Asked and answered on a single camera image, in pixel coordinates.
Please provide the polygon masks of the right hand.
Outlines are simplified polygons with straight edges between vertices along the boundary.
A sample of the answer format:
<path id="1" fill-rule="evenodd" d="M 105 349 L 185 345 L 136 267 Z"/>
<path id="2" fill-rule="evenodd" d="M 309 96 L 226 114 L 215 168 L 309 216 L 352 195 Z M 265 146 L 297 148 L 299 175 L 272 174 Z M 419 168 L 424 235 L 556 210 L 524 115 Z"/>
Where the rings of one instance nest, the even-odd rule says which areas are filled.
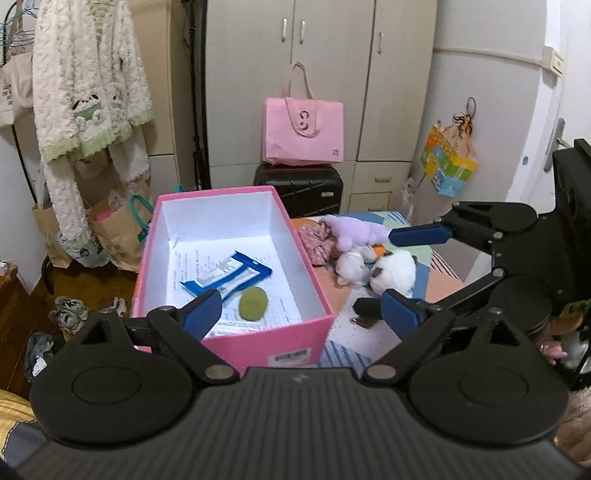
<path id="1" fill-rule="evenodd" d="M 569 317 L 555 317 L 549 320 L 549 323 L 539 339 L 537 345 L 551 364 L 555 365 L 558 360 L 566 358 L 568 354 L 563 351 L 560 341 L 555 340 L 555 337 L 569 334 L 581 326 L 585 315 L 569 316 Z"/>

